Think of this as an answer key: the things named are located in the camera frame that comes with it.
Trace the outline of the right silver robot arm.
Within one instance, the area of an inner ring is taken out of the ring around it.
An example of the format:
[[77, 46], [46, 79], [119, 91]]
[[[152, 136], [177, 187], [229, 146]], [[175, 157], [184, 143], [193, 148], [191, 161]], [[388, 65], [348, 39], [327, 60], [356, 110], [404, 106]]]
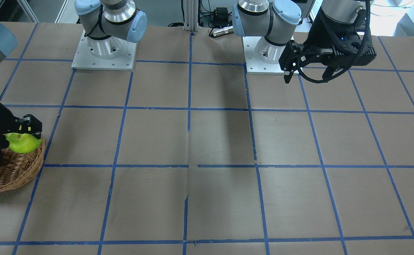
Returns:
[[14, 115], [9, 106], [57, 106], [73, 74], [79, 43], [94, 60], [91, 70], [130, 71], [136, 45], [145, 34], [148, 18], [132, 0], [81, 0], [75, 2], [83, 24], [0, 22], [0, 70], [5, 67], [5, 85], [0, 86], [0, 150], [9, 149], [9, 133], [29, 134], [43, 142], [42, 121], [32, 114]]

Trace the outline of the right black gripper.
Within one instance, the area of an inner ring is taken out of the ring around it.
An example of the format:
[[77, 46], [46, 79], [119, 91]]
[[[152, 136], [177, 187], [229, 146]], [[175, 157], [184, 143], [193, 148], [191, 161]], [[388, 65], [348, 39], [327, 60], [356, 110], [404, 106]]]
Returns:
[[32, 114], [22, 118], [15, 117], [11, 111], [0, 103], [0, 149], [9, 147], [10, 143], [5, 134], [29, 134], [36, 139], [42, 139], [42, 121]]

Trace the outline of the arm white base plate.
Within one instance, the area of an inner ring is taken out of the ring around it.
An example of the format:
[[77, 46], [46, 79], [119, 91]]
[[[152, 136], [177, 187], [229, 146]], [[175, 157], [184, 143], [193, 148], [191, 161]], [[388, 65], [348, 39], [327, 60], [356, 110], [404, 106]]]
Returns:
[[273, 45], [264, 36], [242, 37], [243, 52], [248, 74], [285, 75], [288, 74], [280, 67], [279, 59], [285, 49], [286, 42]]
[[94, 40], [81, 33], [71, 67], [77, 70], [132, 71], [137, 44], [110, 37]]

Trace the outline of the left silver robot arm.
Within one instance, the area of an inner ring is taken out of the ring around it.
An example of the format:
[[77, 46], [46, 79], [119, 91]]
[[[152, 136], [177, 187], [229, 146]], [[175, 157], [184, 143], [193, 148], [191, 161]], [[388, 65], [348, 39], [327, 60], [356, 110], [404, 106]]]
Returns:
[[302, 44], [292, 39], [302, 10], [291, 0], [239, 0], [231, 19], [240, 37], [260, 37], [257, 53], [278, 64], [289, 83], [298, 71], [305, 80], [327, 83], [377, 56], [370, 30], [372, 0], [324, 0]]

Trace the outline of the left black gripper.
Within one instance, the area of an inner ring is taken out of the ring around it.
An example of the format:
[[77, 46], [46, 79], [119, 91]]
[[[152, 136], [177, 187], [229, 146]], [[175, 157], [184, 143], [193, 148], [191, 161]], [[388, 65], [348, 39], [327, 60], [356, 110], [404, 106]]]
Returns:
[[[284, 71], [284, 81], [290, 83], [295, 71], [305, 80], [313, 81], [302, 70], [318, 60], [327, 66], [323, 80], [333, 80], [349, 69], [362, 42], [364, 48], [354, 66], [365, 66], [377, 56], [370, 30], [366, 29], [367, 8], [365, 5], [322, 5], [314, 19], [311, 30], [303, 44], [291, 39], [280, 56], [280, 69]], [[320, 57], [316, 48], [330, 49], [332, 53]]]

